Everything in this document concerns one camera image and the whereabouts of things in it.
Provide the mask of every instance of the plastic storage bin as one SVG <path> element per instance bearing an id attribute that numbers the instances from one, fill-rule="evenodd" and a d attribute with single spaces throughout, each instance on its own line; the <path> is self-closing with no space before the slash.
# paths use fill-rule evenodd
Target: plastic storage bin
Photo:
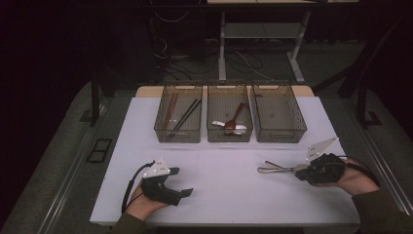
<path id="1" fill-rule="evenodd" d="M 166 83 L 154 127 L 158 141 L 199 143 L 202 98 L 201 82 Z"/>
<path id="2" fill-rule="evenodd" d="M 244 129 L 226 130 L 223 126 L 212 124 L 214 121 L 226 123 L 233 119 L 241 103 L 244 106 L 236 123 Z M 249 142 L 253 124 L 244 81 L 208 82 L 206 128 L 209 142 Z"/>
<path id="3" fill-rule="evenodd" d="M 258 142 L 297 143 L 307 131 L 287 81 L 253 81 L 250 99 Z"/>

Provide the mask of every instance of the table surface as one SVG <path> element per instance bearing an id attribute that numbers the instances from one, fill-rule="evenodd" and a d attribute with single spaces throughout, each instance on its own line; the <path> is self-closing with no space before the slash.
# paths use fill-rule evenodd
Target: table surface
<path id="1" fill-rule="evenodd" d="M 359 223 L 351 196 L 336 187 L 319 188 L 290 174 L 263 175 L 269 160 L 285 167 L 306 163 L 310 144 L 335 137 L 318 97 L 304 86 L 293 87 L 308 131 L 299 143 L 207 141 L 207 99 L 203 98 L 200 143 L 159 143 L 154 123 L 162 87 L 142 87 L 131 100 L 123 128 L 97 197 L 91 222 L 113 225 L 121 215 L 129 180 L 146 163 L 163 157 L 180 168 L 166 186 L 194 188 L 177 207 L 157 211 L 152 226 L 313 226 Z M 344 155 L 337 141 L 327 153 Z"/>

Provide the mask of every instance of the sleeve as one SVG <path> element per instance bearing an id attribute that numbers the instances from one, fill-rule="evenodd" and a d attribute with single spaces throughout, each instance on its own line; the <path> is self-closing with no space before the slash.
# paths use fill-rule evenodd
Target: sleeve
<path id="1" fill-rule="evenodd" d="M 123 213 L 110 234 L 142 234 L 146 232 L 146 223 L 130 214 Z"/>
<path id="2" fill-rule="evenodd" d="M 411 233 L 413 216 L 398 209 L 392 196 L 375 191 L 353 197 L 362 233 Z"/>

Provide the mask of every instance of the table leg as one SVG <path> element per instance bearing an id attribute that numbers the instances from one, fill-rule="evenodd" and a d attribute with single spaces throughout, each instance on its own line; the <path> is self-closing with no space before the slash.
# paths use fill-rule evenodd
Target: table leg
<path id="1" fill-rule="evenodd" d="M 219 39 L 219 58 L 218 58 L 219 80 L 226 80 L 225 71 L 225 12 L 221 14 L 221 34 Z"/>
<path id="2" fill-rule="evenodd" d="M 303 20 L 301 22 L 301 26 L 298 30 L 297 36 L 295 38 L 295 45 L 291 52 L 286 53 L 289 61 L 289 65 L 291 66 L 292 72 L 294 73 L 295 80 L 298 84 L 303 84 L 305 82 L 303 74 L 301 73 L 300 66 L 297 63 L 297 55 L 298 51 L 300 50 L 301 43 L 303 42 L 304 34 L 307 29 L 307 24 L 310 19 L 311 12 L 306 12 Z"/>

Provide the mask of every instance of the hand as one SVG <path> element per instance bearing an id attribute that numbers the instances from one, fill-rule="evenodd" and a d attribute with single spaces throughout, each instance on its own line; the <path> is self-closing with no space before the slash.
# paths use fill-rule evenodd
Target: hand
<path id="1" fill-rule="evenodd" d="M 351 159 L 344 160 L 344 162 L 358 165 L 357 162 Z M 371 178 L 369 178 L 367 175 L 348 167 L 346 167 L 343 176 L 341 176 L 341 178 L 337 182 L 317 184 L 317 186 L 337 186 L 353 196 L 377 191 L 380 189 L 380 187 L 377 186 L 377 184 L 373 180 L 371 180 Z"/>
<path id="2" fill-rule="evenodd" d="M 150 200 L 145 197 L 140 183 L 131 195 L 131 203 L 127 206 L 125 213 L 135 216 L 144 221 L 155 211 L 167 207 L 168 204 Z"/>

